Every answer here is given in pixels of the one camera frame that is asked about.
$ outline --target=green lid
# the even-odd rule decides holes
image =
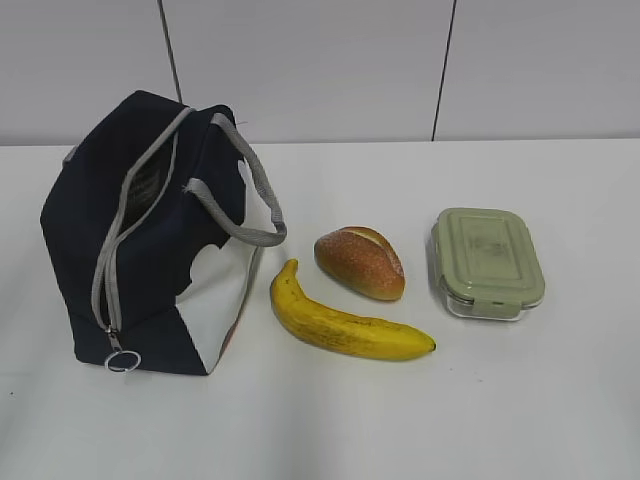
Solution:
[[[473,316],[512,318],[542,301],[544,278],[527,226],[502,210],[450,208],[434,238],[438,279]]]

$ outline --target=gray handle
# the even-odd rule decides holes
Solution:
[[[238,150],[247,160],[247,164],[251,169],[253,184],[260,195],[271,210],[271,223],[276,228],[275,232],[267,232],[255,228],[240,227],[233,223],[227,214],[220,208],[216,199],[213,198],[211,190],[199,178],[192,178],[187,183],[185,191],[196,196],[202,206],[209,212],[209,215],[220,225],[220,227],[232,237],[256,247],[273,247],[284,242],[287,236],[287,226],[282,218],[282,210],[275,193],[271,189],[267,174],[260,163],[260,159],[253,151],[247,141],[242,138],[236,127],[222,113],[216,113],[211,123],[219,126],[231,141],[236,150]]]

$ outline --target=zipper pull ring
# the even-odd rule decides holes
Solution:
[[[111,349],[113,350],[113,352],[111,352],[107,356],[107,358],[104,359],[104,367],[107,370],[116,373],[130,372],[131,370],[135,370],[136,368],[138,368],[140,362],[142,361],[142,357],[140,356],[140,354],[138,352],[134,352],[133,350],[123,350],[122,345],[120,345],[120,340],[118,340],[118,337],[116,335],[118,332],[111,328],[111,326],[107,327],[105,332],[107,333],[107,338],[109,339],[109,343],[111,344]],[[129,365],[128,367],[117,367],[115,365],[111,365],[111,362],[114,358],[123,355],[133,356],[131,365]]]

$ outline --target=navy blue lunch bag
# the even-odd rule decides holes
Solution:
[[[63,164],[40,221],[77,359],[115,372],[209,374],[261,248],[286,237],[231,110],[138,91]],[[260,225],[255,192],[274,229]]]

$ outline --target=white bag panel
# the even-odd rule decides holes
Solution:
[[[269,216],[261,211],[266,206],[259,206],[262,202],[253,188],[251,173],[242,161],[238,171],[246,185],[242,226],[264,228]],[[225,336],[238,317],[255,250],[236,238],[230,238],[222,249],[205,246],[191,264],[191,284],[176,298],[176,308],[207,373],[215,367]]]

